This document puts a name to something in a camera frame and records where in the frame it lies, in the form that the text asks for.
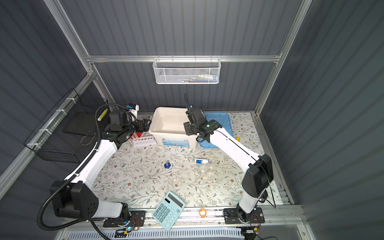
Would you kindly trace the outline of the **white test tube rack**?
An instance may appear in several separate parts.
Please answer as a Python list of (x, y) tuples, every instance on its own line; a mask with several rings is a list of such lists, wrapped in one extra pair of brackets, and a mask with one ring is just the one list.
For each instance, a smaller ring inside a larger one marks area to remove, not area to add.
[(152, 135), (141, 136), (141, 137), (137, 137), (134, 135), (132, 137), (132, 140), (133, 140), (133, 146), (135, 148), (153, 146), (157, 144), (155, 138)]

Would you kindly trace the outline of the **blue plastic bin lid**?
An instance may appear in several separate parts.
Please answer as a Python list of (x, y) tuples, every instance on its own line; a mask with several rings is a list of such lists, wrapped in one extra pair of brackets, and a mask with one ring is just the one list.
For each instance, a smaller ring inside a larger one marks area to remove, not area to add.
[[(233, 137), (233, 129), (231, 125), (230, 116), (227, 113), (205, 113), (205, 117), (207, 118), (207, 121), (215, 120), (219, 124), (222, 125), (222, 127)], [(208, 143), (207, 141), (201, 142), (200, 146), (205, 149), (216, 149), (217, 146)]]

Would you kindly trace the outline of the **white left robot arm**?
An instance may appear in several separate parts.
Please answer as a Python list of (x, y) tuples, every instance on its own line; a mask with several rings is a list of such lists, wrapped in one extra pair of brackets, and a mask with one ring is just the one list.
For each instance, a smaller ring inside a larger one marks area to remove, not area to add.
[[(118, 110), (110, 112), (110, 122), (101, 130), (99, 119), (102, 112), (110, 106), (111, 104), (104, 104), (95, 112), (98, 139), (90, 153), (63, 181), (56, 181), (51, 185), (51, 195), (37, 214), (37, 225), (40, 229), (57, 231), (86, 221), (94, 226), (95, 221), (104, 219), (119, 221), (125, 227), (133, 221), (127, 204), (100, 200), (92, 192), (92, 185), (107, 160), (136, 132), (143, 132), (146, 128), (137, 118), (140, 107), (128, 104), (125, 107), (116, 105)], [(49, 204), (53, 205), (57, 217), (70, 218), (71, 222), (58, 226), (45, 224), (43, 215)]]

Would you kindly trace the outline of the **teal desk calculator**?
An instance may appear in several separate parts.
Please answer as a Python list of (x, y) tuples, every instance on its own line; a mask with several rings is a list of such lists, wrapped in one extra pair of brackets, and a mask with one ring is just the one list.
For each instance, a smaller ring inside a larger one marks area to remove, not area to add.
[(186, 204), (173, 192), (168, 192), (163, 200), (154, 210), (152, 217), (167, 231), (169, 231), (181, 213)]

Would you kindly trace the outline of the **beige plastic storage bin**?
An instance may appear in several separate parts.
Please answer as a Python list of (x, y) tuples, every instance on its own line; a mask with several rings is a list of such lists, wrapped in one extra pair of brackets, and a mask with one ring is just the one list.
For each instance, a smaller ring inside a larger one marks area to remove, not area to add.
[(197, 147), (197, 135), (188, 136), (184, 128), (184, 123), (189, 121), (186, 111), (183, 108), (156, 108), (149, 134), (155, 138), (158, 145), (191, 149)]

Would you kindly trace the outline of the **white blue labelled bottle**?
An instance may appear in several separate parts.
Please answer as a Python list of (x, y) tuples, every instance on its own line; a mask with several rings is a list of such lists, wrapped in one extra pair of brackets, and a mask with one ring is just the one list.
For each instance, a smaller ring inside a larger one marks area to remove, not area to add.
[(207, 159), (201, 159), (201, 158), (196, 158), (195, 159), (196, 164), (201, 164), (201, 165), (207, 165), (209, 164), (209, 160)]

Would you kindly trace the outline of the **small blue-based flask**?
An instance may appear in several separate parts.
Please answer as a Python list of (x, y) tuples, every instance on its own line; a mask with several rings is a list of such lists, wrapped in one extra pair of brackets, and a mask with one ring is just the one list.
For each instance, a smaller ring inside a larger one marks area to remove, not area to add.
[(171, 166), (172, 166), (172, 164), (171, 164), (169, 161), (167, 161), (167, 162), (164, 164), (165, 169), (170, 169)]

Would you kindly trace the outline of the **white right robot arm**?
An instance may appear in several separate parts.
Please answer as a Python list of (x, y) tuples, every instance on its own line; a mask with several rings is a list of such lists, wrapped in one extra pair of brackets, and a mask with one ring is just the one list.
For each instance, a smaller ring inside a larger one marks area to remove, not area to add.
[(186, 115), (189, 121), (184, 123), (184, 128), (188, 136), (196, 135), (198, 142), (217, 146), (245, 173), (242, 180), (244, 193), (236, 209), (238, 219), (242, 223), (248, 223), (253, 218), (258, 203), (267, 200), (266, 189), (274, 180), (272, 159), (267, 154), (261, 156), (246, 148), (217, 121), (208, 121), (198, 107), (188, 104)]

